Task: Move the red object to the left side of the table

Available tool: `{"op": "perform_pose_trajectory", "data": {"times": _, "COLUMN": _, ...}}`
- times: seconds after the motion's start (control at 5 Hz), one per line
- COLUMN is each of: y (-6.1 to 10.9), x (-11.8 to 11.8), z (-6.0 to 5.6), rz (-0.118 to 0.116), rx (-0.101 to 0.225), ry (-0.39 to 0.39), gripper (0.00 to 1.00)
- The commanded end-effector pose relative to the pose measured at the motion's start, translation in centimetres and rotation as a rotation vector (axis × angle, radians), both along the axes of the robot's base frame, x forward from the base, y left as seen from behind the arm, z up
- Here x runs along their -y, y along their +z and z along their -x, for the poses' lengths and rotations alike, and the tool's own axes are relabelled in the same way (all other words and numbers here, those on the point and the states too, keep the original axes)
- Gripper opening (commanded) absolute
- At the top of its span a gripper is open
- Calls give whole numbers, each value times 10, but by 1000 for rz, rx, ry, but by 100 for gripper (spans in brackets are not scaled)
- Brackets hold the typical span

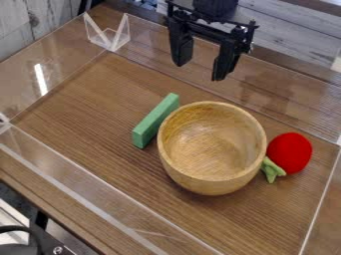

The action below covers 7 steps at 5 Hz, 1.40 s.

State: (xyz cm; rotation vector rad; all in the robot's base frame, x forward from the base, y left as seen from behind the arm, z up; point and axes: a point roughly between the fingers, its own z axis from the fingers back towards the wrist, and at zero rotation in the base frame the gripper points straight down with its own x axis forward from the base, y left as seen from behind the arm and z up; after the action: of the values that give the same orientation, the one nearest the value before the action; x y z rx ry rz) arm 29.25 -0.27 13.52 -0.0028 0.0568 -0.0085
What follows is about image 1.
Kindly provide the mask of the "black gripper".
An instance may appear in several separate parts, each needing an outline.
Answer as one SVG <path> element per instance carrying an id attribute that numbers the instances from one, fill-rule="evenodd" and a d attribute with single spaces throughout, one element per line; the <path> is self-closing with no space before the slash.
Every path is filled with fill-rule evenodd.
<path id="1" fill-rule="evenodd" d="M 211 79 L 222 81 L 234 71 L 240 52 L 251 49 L 256 22 L 238 13 L 238 0 L 165 0 L 168 4 L 169 53 L 183 66 L 192 56 L 190 29 L 203 38 L 223 40 L 212 63 Z"/>

